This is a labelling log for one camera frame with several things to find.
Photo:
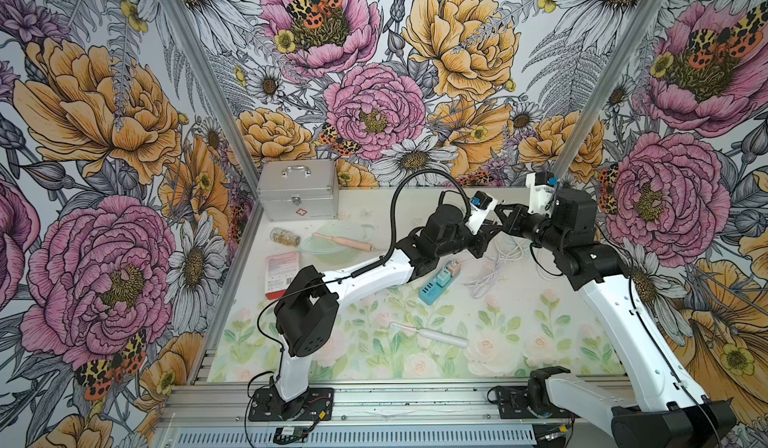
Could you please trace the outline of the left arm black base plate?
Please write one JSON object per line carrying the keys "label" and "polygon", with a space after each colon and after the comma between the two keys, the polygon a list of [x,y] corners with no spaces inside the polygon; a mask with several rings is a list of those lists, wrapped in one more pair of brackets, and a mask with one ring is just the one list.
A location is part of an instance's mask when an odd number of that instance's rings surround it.
{"label": "left arm black base plate", "polygon": [[249,422],[314,421],[332,414],[335,391],[329,387],[309,387],[292,401],[279,397],[276,388],[259,388],[251,397],[246,413]]}

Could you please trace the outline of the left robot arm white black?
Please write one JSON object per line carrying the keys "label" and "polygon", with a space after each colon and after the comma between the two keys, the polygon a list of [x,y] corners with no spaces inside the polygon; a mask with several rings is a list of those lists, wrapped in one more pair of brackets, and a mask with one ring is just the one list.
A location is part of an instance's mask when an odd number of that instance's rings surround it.
{"label": "left robot arm white black", "polygon": [[312,357],[331,338],[340,308],[428,275],[445,256],[463,251],[476,258],[485,254],[497,233],[496,224],[489,219],[497,199],[483,191],[469,196],[451,175],[440,170],[433,173],[456,189],[461,207],[439,201],[423,226],[399,237],[397,204],[409,183],[403,180],[391,198],[390,239],[383,255],[325,273],[307,266],[280,298],[269,303],[277,331],[271,339],[280,347],[280,363],[267,385],[250,395],[250,408],[264,409],[280,420],[298,417],[309,395]]}

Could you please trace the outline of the pink usb charger block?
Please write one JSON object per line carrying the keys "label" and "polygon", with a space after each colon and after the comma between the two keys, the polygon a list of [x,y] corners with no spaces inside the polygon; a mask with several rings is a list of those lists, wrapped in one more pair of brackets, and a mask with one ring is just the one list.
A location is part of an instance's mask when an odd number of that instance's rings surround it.
{"label": "pink usb charger block", "polygon": [[446,265],[446,270],[451,274],[452,278],[455,278],[461,271],[461,263],[458,260],[452,260]]}

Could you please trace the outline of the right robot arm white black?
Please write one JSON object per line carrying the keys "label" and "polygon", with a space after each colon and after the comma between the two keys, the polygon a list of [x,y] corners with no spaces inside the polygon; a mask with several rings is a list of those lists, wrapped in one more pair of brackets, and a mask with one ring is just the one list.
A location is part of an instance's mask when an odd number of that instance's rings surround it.
{"label": "right robot arm white black", "polygon": [[634,400],[562,367],[530,374],[529,410],[568,412],[620,447],[719,447],[736,424],[728,400],[713,400],[666,343],[632,279],[628,256],[596,242],[597,205],[577,190],[534,188],[534,207],[499,205],[505,234],[549,251],[573,291],[596,315],[631,384]]}

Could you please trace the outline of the pink electric toothbrush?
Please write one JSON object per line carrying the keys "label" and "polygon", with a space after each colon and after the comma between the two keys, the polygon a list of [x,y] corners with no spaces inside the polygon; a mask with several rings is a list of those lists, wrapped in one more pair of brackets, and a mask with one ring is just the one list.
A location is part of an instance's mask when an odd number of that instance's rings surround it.
{"label": "pink electric toothbrush", "polygon": [[370,243],[357,241],[349,238],[328,236],[320,233],[314,233],[313,237],[317,239],[327,240],[336,245],[358,250],[358,251],[371,252],[374,250],[374,247]]}

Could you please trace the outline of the teal plug adapter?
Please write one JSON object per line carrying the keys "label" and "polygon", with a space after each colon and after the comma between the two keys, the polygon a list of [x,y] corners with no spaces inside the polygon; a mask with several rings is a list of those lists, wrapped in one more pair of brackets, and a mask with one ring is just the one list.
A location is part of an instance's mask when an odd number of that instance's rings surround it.
{"label": "teal plug adapter", "polygon": [[453,276],[447,269],[441,270],[434,278],[434,282],[437,286],[447,287],[453,280]]}

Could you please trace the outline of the teal power strip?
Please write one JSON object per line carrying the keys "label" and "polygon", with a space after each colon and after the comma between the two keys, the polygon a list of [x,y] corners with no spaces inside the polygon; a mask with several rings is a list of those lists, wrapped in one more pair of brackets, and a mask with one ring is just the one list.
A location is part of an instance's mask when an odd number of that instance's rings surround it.
{"label": "teal power strip", "polygon": [[434,278],[439,272],[437,272],[418,292],[419,299],[427,306],[434,305],[436,301],[447,291],[447,289],[451,286],[451,284],[458,278],[458,276],[453,278],[449,286],[440,287],[440,286],[437,286],[434,282]]}

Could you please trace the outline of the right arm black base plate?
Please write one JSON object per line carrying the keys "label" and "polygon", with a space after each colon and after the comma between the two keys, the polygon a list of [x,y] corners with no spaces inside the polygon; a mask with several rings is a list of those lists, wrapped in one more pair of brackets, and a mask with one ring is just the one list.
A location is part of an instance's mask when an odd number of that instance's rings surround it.
{"label": "right arm black base plate", "polygon": [[486,393],[486,398],[496,406],[498,415],[503,420],[576,418],[573,413],[556,407],[544,408],[542,412],[536,412],[529,406],[527,389],[522,386],[497,385]]}

